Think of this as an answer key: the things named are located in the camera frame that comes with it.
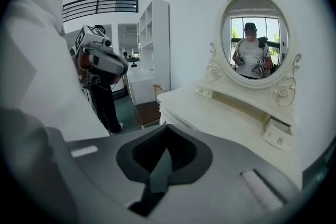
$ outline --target oval mirror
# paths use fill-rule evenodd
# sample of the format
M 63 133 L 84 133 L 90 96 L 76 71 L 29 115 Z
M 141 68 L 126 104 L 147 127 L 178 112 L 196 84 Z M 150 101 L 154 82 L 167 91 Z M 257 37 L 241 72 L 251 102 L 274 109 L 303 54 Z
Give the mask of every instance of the oval mirror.
M 238 0 L 225 18 L 222 37 L 227 61 L 248 79 L 271 76 L 288 49 L 285 23 L 266 0 Z

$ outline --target black cap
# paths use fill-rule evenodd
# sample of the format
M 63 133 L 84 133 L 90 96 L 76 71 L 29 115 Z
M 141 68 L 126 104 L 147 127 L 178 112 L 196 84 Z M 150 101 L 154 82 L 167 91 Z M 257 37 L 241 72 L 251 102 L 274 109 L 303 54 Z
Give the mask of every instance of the black cap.
M 257 31 L 257 27 L 254 23 L 246 23 L 244 30 L 254 30 Z
M 95 25 L 94 28 L 99 29 L 103 34 L 105 34 L 105 28 L 102 25 Z

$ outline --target black pants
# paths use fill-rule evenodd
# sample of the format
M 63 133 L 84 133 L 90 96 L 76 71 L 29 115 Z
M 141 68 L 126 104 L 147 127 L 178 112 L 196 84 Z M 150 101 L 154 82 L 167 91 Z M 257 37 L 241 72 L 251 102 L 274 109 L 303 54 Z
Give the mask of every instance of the black pants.
M 94 84 L 91 86 L 91 93 L 101 123 L 111 133 L 118 133 L 121 127 L 115 112 L 111 86 L 102 82 Z

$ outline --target wooden chair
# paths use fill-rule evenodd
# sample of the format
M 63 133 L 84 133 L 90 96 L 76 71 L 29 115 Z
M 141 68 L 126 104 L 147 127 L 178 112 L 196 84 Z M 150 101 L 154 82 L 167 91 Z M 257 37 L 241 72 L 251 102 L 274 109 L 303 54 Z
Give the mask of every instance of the wooden chair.
M 161 85 L 153 85 L 154 92 L 155 92 L 155 99 L 156 97 L 164 92 L 167 92 L 167 90 L 161 86 Z M 160 120 L 161 114 L 160 114 L 160 105 L 157 102 L 157 100 L 142 104 L 137 104 L 134 106 L 136 119 L 138 123 L 140 124 L 141 128 L 145 128 L 146 125 L 152 124 L 156 121 Z

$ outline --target window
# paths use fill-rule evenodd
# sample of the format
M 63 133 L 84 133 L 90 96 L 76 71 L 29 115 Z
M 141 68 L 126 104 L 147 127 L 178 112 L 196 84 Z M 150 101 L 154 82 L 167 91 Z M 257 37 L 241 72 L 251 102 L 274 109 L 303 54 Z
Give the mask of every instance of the window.
M 280 36 L 279 36 L 279 20 L 277 18 L 267 17 L 236 17 L 231 18 L 231 34 L 232 38 L 245 38 L 244 25 L 246 23 L 254 23 L 257 27 L 257 37 L 267 37 L 268 41 L 277 43 L 277 47 L 270 45 L 269 52 L 274 64 L 279 63 L 280 52 Z M 230 63 L 234 64 L 232 55 L 237 46 L 237 42 L 231 43 Z

